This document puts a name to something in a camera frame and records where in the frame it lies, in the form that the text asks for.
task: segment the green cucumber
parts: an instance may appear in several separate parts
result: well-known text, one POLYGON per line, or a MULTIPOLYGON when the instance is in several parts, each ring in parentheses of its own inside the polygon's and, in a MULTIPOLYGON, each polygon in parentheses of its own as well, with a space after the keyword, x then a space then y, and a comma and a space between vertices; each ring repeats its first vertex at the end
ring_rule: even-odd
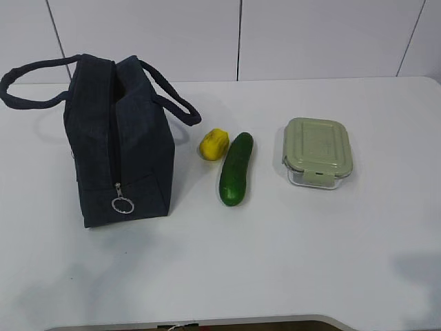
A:
POLYGON ((248 132, 242 132, 229 147, 219 181, 219 195, 225 205, 238 205, 245 197, 253 143, 253 137, 248 132))

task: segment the lunch bag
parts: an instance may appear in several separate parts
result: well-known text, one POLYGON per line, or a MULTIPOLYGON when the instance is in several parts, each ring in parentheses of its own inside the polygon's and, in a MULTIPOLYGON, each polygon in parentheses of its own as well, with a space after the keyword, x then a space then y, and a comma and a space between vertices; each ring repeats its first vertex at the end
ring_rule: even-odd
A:
POLYGON ((14 109, 44 109, 65 101, 63 120, 86 228, 168 214, 174 141, 163 108, 188 126, 201 122, 201 116, 155 68, 135 56, 118 64, 88 54, 40 61, 5 74, 0 98, 14 109), (68 90, 51 100, 7 92, 29 71, 75 62, 68 90), (158 95, 144 70, 188 112, 158 95))

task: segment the white wall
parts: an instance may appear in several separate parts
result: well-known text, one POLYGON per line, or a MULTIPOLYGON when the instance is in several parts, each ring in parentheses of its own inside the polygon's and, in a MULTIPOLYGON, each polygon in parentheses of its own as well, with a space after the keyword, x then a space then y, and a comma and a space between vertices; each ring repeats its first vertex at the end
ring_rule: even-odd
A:
POLYGON ((401 67, 400 76, 419 75, 441 81, 440 0, 427 0, 401 67))
POLYGON ((66 56, 130 55, 171 81, 233 81, 238 0, 50 0, 66 56))
MULTIPOLYGON (((396 76, 398 68, 441 79, 441 0, 423 11, 424 0, 243 0, 240 50, 240 0, 49 3, 66 56, 137 54, 172 81, 232 81, 237 69, 244 80, 396 76)), ((1 0, 0 44, 0 74, 61 57, 45 0, 1 0)), ((19 82, 68 76, 53 68, 19 82)))
MULTIPOLYGON (((0 0, 0 77, 23 64, 61 57, 44 0, 0 0)), ((19 83, 68 80, 64 67, 31 72, 19 83)))
POLYGON ((422 0, 243 0, 240 79, 395 76, 422 0))

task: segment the container lid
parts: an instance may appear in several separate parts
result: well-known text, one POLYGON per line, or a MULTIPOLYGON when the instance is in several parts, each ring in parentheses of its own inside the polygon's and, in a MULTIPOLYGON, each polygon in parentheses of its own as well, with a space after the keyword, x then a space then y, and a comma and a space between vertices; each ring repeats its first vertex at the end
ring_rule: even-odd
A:
POLYGON ((347 131, 335 121, 292 119, 285 128, 283 160, 287 167, 304 172, 316 182, 345 177, 352 171, 347 131))

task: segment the food container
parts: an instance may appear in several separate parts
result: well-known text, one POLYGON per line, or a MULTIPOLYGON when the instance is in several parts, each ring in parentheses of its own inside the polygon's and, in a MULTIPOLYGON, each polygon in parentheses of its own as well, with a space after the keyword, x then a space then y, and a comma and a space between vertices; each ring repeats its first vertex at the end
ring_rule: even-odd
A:
POLYGON ((352 171, 345 127, 324 119, 292 119, 285 128, 283 163, 292 184, 337 188, 352 171))

